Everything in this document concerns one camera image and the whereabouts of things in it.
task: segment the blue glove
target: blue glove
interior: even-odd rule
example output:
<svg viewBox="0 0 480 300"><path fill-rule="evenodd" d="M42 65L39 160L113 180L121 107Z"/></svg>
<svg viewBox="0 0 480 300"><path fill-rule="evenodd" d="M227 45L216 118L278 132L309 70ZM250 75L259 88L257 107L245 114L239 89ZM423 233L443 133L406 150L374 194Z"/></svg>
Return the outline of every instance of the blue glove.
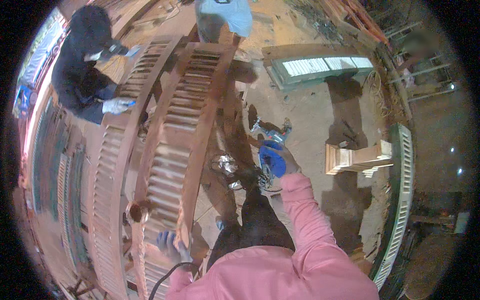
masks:
<svg viewBox="0 0 480 300"><path fill-rule="evenodd" d="M162 252L164 256L169 258L173 264L183 263L183 262L192 262L193 259L190 257L189 251L183 241L179 242L178 248L175 247L173 241L177 235L173 231L166 230L160 232L156 239L156 245L158 249Z"/></svg>
<svg viewBox="0 0 480 300"><path fill-rule="evenodd" d="M292 153L280 143L264 141L259 154L261 163L267 164L272 173L279 178L285 174L301 172L301 168L293 158Z"/></svg>
<svg viewBox="0 0 480 300"><path fill-rule="evenodd" d="M262 164L268 165L273 175L282 177L287 169L285 160L271 148L282 150L282 146L274 141L264 141L264 146L260 147L260 160Z"/></svg>

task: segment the electric cord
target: electric cord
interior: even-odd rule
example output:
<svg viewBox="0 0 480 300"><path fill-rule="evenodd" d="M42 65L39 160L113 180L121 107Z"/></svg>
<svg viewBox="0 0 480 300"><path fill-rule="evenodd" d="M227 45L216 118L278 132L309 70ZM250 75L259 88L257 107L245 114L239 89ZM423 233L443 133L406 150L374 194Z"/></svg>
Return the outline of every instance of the electric cord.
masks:
<svg viewBox="0 0 480 300"><path fill-rule="evenodd" d="M150 293L150 296L148 297L148 300L153 300L153 298L155 297L155 294L156 294L156 290L158 289L158 287L162 284L162 282L165 281L165 279L167 279L170 275L172 275L173 271L175 271L176 268L178 268L179 266L182 266L182 265L191 265L191 266L195 266L196 265L194 263L190 263L190 262L183 262L183 263L179 263L179 264L176 264L173 266L173 268L170 269L170 271L168 271L165 276L163 276L162 278L160 278L160 280L158 280L153 289L152 289L152 292Z"/></svg>

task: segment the wall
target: wall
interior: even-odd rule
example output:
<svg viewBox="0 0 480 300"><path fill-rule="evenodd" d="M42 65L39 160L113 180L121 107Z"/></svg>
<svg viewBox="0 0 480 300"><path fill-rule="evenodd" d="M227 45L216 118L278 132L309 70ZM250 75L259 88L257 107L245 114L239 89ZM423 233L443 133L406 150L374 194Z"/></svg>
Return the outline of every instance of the wall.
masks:
<svg viewBox="0 0 480 300"><path fill-rule="evenodd" d="M451 63L449 74L462 87L452 94L432 96L411 103L412 133L416 147L415 188L419 192L467 192L475 184L476 130L471 97L464 77L462 62L449 41L441 22L423 0L375 1L371 3L373 15L387 10L378 19L379 25L403 26L422 21L423 26L440 36L439 51L442 63ZM415 71L427 64L420 63ZM430 82L427 75L419 76L416 83ZM457 175L459 168L463 172Z"/></svg>

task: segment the white work glove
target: white work glove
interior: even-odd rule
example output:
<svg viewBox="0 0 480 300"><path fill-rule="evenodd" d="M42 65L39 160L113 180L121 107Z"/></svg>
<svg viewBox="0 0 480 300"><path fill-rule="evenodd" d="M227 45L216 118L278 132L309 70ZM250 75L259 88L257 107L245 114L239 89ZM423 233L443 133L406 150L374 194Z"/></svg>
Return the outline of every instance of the white work glove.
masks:
<svg viewBox="0 0 480 300"><path fill-rule="evenodd" d="M137 52L140 50L142 46L140 45L135 45L130 50L128 50L127 54L125 54L126 57L132 57L133 55L137 54Z"/></svg>
<svg viewBox="0 0 480 300"><path fill-rule="evenodd" d="M174 231L165 230L158 234L156 239L156 245L162 254L170 259L173 264L179 264L184 262L191 263L193 258L190 257L187 247L183 241L179 242L178 248L173 245L176 234Z"/></svg>
<svg viewBox="0 0 480 300"><path fill-rule="evenodd" d="M103 101L102 112L119 115L125 112L130 106L135 104L135 99L128 97L116 97L111 100Z"/></svg>

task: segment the person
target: person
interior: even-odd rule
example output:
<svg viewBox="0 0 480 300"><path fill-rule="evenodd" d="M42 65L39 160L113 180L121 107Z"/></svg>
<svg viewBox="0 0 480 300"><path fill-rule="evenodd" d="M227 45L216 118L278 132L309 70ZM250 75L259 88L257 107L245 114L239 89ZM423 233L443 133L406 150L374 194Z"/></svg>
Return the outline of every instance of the person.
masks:
<svg viewBox="0 0 480 300"><path fill-rule="evenodd" d="M115 54L133 56L139 46L128 49L112 39L111 22L105 9L87 5L70 21L52 71L52 85L59 103L75 116L100 124L105 113L121 114L135 104L134 99L114 98L117 85L95 68L96 61Z"/></svg>
<svg viewBox="0 0 480 300"><path fill-rule="evenodd" d="M218 43L220 29L226 22L238 45L252 31L252 12L248 0L195 0L198 36L205 43Z"/></svg>
<svg viewBox="0 0 480 300"><path fill-rule="evenodd" d="M265 141L260 158L280 177L295 245L258 187L247 188L242 226L223 222L207 273L192 282L191 273L177 268L166 299L379 299L376 285L337 246L310 179L290 151ZM159 233L160 251L175 264L191 262L185 245L175 247L174 239L173 232Z"/></svg>

